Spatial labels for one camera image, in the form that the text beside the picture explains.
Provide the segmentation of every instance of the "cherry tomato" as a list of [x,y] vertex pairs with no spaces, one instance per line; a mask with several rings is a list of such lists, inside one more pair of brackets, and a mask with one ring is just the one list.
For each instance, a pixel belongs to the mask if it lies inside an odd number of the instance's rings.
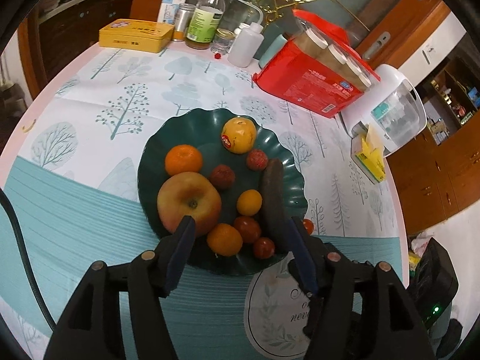
[[309,219],[302,220],[303,225],[309,235],[314,232],[314,223]]
[[275,254],[275,244],[270,238],[260,237],[253,244],[253,254],[258,259],[268,259]]
[[258,222],[249,216],[239,216],[238,218],[235,218],[233,221],[233,227],[238,230],[243,242],[246,244],[253,244],[258,238],[260,238],[262,233]]

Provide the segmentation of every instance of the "fruit plate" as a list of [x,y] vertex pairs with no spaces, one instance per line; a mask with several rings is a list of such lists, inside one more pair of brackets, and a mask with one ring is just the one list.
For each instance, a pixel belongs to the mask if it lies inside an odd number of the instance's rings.
[[[234,185],[219,192],[222,198],[219,222],[232,225],[238,216],[236,202],[239,195],[246,190],[258,190],[261,172],[248,169],[247,155],[229,152],[220,141],[223,125],[235,116],[237,115],[225,108],[213,111],[193,109],[182,116],[167,120],[146,143],[138,166],[138,195],[148,223],[159,238],[170,235],[158,216],[157,194],[169,178],[165,172],[164,161],[174,146],[189,144],[196,147],[203,156],[200,173],[207,178],[219,164],[228,165],[235,172]],[[273,131],[260,127],[249,116],[243,117],[252,120],[256,127],[254,147],[263,150],[268,158],[276,157],[283,163],[283,203],[286,216],[289,218],[296,215],[303,218],[308,208],[303,194],[304,179],[297,171],[292,153],[280,144]],[[219,275],[252,275],[279,262],[285,256],[286,254],[276,253],[269,259],[257,259],[252,246],[245,244],[236,256],[217,256],[208,247],[204,235],[195,240],[188,263]]]

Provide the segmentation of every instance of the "yellow tin box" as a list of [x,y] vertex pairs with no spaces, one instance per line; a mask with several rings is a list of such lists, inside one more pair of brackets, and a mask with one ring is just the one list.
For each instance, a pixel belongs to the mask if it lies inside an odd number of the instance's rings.
[[117,19],[99,31],[101,47],[116,47],[159,53],[173,35],[172,24],[155,21]]

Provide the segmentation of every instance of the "metal pin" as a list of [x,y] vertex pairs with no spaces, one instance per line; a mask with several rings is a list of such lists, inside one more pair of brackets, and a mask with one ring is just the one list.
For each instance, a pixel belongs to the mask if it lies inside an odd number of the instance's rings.
[[340,258],[341,258],[340,255],[335,251],[331,251],[330,253],[327,254],[327,259],[329,259],[334,263],[340,261]]
[[142,253],[142,259],[145,261],[151,260],[155,257],[155,252],[153,250],[146,250]]
[[388,272],[390,269],[392,269],[392,266],[386,261],[380,261],[378,263],[378,267],[384,272]]
[[91,267],[94,271],[99,271],[100,269],[102,269],[104,266],[104,263],[103,261],[95,261]]

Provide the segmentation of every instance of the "round table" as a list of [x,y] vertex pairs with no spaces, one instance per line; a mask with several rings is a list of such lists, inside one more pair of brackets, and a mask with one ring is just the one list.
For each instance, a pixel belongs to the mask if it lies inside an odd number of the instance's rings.
[[[157,244],[138,202],[138,163],[168,118],[194,108],[228,108],[273,130],[305,178],[315,234],[351,259],[389,261],[408,284],[405,227],[388,167],[387,180],[372,184],[351,160],[339,119],[263,92],[251,81],[258,70],[255,61],[238,69],[183,43],[159,54],[94,45],[35,99],[1,154],[0,185],[56,320],[93,261],[129,262]],[[41,359],[51,332],[4,212],[0,240],[0,312],[24,350]],[[162,300],[178,357],[301,357],[306,304],[286,262],[243,277],[186,267],[178,289]],[[135,359],[126,295],[121,312],[127,357]]]

